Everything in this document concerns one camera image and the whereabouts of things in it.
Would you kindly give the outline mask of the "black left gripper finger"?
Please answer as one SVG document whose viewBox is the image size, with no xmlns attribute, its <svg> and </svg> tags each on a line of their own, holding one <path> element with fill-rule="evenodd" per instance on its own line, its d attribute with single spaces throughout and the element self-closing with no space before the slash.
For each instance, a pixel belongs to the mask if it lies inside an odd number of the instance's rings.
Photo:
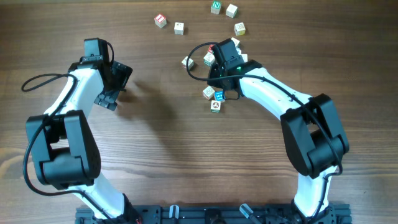
<svg viewBox="0 0 398 224">
<path fill-rule="evenodd" d="M 114 111 L 118 105 L 116 103 L 118 95 L 119 95 L 119 91 L 117 91 L 117 90 L 106 91 L 104 93 L 99 94 L 96 97 L 94 104 L 100 105 L 106 109 Z"/>
<path fill-rule="evenodd" d="M 127 81 L 131 76 L 132 68 L 120 62 L 114 61 L 111 71 L 113 74 L 115 88 L 117 90 L 125 89 Z"/>
</svg>

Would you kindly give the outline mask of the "red A letter block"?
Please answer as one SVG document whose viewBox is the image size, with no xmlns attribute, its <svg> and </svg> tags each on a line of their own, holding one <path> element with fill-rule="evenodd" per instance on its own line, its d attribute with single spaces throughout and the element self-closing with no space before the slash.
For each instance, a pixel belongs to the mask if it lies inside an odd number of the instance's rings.
<svg viewBox="0 0 398 224">
<path fill-rule="evenodd" d="M 212 49 L 213 46 L 214 46 L 214 45 L 211 44 L 211 45 L 209 46 L 209 48 L 208 48 L 208 52 L 211 53 L 211 54 L 214 53 L 214 51 L 213 51 L 213 49 Z"/>
</svg>

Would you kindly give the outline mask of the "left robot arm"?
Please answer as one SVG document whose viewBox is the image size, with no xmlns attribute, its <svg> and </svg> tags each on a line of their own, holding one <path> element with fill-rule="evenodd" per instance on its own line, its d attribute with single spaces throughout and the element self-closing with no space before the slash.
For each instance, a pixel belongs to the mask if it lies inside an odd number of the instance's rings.
<svg viewBox="0 0 398 224">
<path fill-rule="evenodd" d="M 77 223 L 140 223 L 127 196 L 101 173 L 100 152 L 88 124 L 93 105 L 116 109 L 132 68 L 115 61 L 113 46 L 106 40 L 86 39 L 84 51 L 67 73 L 44 76 L 46 83 L 68 81 L 44 114 L 26 121 L 24 181 L 39 195 L 80 198 L 88 208 L 77 211 Z"/>
</svg>

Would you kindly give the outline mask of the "red Y letter block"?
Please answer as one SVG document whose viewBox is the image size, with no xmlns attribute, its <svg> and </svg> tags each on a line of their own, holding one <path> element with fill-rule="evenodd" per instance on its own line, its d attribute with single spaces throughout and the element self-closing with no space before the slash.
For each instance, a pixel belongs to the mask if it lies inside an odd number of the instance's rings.
<svg viewBox="0 0 398 224">
<path fill-rule="evenodd" d="M 207 86 L 203 91 L 202 95 L 207 100 L 211 100 L 214 97 L 215 90 L 211 86 Z"/>
</svg>

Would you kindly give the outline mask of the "red O letter block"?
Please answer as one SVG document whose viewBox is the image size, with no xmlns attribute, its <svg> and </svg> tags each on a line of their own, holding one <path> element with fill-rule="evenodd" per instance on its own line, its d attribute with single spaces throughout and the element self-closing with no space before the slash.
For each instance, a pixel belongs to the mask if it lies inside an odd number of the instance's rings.
<svg viewBox="0 0 398 224">
<path fill-rule="evenodd" d="M 192 67 L 194 66 L 195 62 L 193 61 L 193 59 L 188 58 L 187 56 L 181 61 L 182 63 L 182 67 L 184 69 L 188 69 L 191 70 Z"/>
</svg>

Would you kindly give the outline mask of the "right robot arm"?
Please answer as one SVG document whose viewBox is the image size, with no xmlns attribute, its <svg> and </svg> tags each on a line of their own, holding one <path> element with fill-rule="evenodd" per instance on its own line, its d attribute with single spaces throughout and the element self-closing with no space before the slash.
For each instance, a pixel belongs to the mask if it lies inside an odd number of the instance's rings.
<svg viewBox="0 0 398 224">
<path fill-rule="evenodd" d="M 255 60 L 245 62 L 231 39 L 211 43 L 215 62 L 207 84 L 252 99 L 281 123 L 289 161 L 298 172 L 290 203 L 252 207 L 142 207 L 156 223 L 351 223 L 347 204 L 328 201 L 330 180 L 343 171 L 349 143 L 332 99 L 295 91 L 272 77 Z"/>
</svg>

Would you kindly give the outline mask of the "blue top wooden block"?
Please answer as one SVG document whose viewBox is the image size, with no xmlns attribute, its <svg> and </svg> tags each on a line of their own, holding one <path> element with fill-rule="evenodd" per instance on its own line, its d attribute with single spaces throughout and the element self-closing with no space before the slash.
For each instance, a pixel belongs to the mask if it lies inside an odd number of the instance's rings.
<svg viewBox="0 0 398 224">
<path fill-rule="evenodd" d="M 225 102 L 223 91 L 216 91 L 214 94 L 214 99 L 216 101 Z"/>
</svg>

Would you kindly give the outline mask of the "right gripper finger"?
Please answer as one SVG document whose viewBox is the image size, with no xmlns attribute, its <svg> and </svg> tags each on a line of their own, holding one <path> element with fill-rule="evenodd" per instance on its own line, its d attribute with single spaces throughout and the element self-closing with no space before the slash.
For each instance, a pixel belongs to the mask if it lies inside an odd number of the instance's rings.
<svg viewBox="0 0 398 224">
<path fill-rule="evenodd" d="M 218 64 L 214 63 L 208 73 L 207 84 L 212 87 L 220 88 L 223 90 L 235 90 L 239 89 L 239 78 L 231 78 L 233 75 L 239 75 L 237 71 L 238 65 L 229 69 L 222 68 Z"/>
<path fill-rule="evenodd" d="M 224 100 L 238 100 L 241 95 L 239 92 L 235 90 L 223 90 L 223 99 Z"/>
</svg>

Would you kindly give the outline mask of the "green brown circle block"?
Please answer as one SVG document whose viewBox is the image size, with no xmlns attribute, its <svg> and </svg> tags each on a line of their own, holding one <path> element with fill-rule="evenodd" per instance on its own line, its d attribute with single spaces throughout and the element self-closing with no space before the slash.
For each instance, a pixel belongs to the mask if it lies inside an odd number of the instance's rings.
<svg viewBox="0 0 398 224">
<path fill-rule="evenodd" d="M 212 100 L 210 110 L 212 113 L 220 113 L 221 112 L 221 102 L 217 101 L 217 100 Z"/>
</svg>

